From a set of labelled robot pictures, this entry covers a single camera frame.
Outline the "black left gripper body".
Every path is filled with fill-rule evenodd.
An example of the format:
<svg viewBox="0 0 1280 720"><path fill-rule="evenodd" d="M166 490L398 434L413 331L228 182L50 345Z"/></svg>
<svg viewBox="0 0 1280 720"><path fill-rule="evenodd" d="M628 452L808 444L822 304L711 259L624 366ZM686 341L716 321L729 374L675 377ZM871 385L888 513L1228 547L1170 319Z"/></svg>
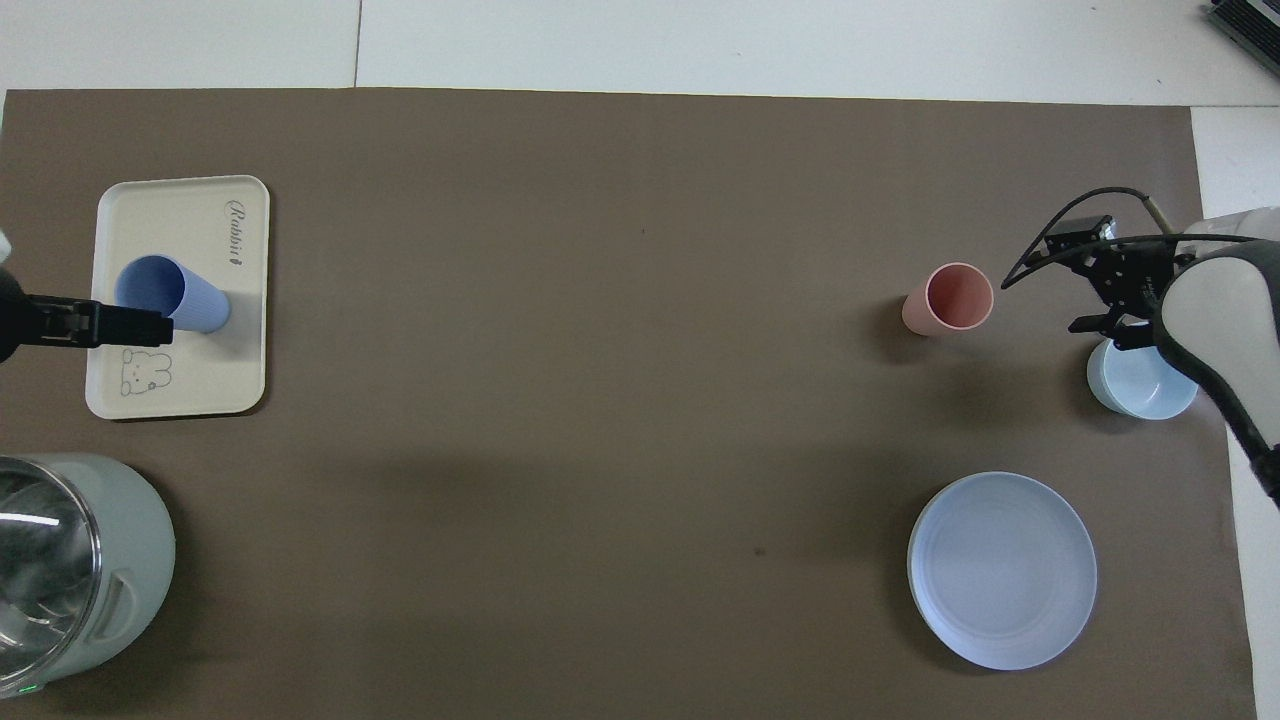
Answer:
<svg viewBox="0 0 1280 720"><path fill-rule="evenodd" d="M32 301L19 282L1 269L1 363L32 338Z"/></svg>

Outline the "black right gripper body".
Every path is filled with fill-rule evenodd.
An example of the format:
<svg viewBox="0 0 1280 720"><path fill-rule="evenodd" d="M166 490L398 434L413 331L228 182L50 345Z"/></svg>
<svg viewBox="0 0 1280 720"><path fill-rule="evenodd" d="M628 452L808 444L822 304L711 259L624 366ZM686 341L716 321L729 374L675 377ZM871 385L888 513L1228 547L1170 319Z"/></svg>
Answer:
<svg viewBox="0 0 1280 720"><path fill-rule="evenodd" d="M1084 277L1106 306L1105 313L1125 313L1126 322L1147 320L1153 336L1160 300L1194 256L1165 240L1112 241L1110 246L1084 261Z"/></svg>

